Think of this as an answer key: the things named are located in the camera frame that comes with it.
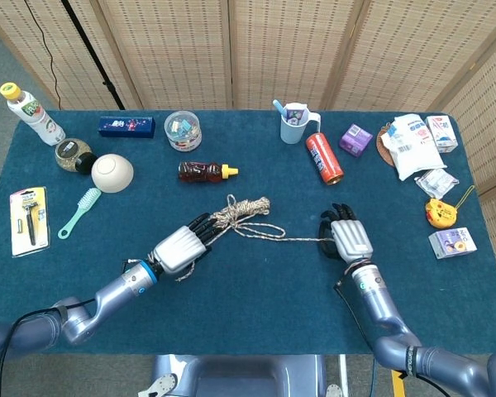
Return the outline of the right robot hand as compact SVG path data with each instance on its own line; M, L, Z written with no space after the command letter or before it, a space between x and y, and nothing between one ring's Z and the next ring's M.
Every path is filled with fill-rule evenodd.
M327 258L343 260L346 264L371 259L374 250L370 239L350 206L333 203L332 209L324 211L321 218L317 238Z

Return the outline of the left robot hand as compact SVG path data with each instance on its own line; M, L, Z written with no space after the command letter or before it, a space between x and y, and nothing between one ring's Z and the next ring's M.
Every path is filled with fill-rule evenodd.
M148 255L147 264L155 275L176 275L210 252L206 246L214 237L214 219L203 213L158 243Z

